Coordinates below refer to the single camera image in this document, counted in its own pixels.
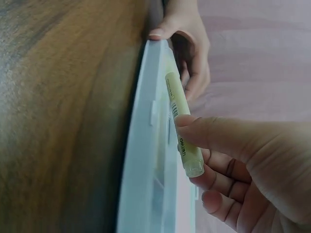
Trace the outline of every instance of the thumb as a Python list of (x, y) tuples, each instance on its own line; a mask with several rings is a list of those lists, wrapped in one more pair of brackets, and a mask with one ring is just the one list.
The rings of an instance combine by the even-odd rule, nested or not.
[(189, 143), (215, 150), (247, 163), (276, 136), (272, 123), (179, 116), (175, 120), (178, 134)]
[(152, 40), (169, 39), (180, 27), (179, 20), (174, 16), (166, 16), (162, 22), (149, 33)]

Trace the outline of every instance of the white plastic tray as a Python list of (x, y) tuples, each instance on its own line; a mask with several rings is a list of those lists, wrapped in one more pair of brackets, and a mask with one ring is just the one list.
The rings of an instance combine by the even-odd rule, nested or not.
[(167, 41), (147, 41), (128, 135), (117, 233), (175, 232), (177, 138), (165, 56), (173, 56)]

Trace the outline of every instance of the barcode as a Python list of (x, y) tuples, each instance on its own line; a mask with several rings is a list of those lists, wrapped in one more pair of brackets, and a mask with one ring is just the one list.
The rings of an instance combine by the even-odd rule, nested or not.
[(178, 115), (177, 104), (175, 101), (172, 103), (172, 114), (174, 118)]

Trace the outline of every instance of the wooden table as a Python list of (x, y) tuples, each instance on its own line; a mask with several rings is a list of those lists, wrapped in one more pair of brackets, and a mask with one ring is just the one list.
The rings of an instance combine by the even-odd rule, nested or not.
[(114, 231), (152, 2), (0, 1), (1, 233)]

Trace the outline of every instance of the fingernail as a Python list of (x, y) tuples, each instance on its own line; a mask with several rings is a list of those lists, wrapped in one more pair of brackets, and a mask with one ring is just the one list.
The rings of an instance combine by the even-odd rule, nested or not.
[(163, 35), (163, 29), (161, 28), (154, 29), (149, 33), (149, 36), (162, 36), (162, 35)]

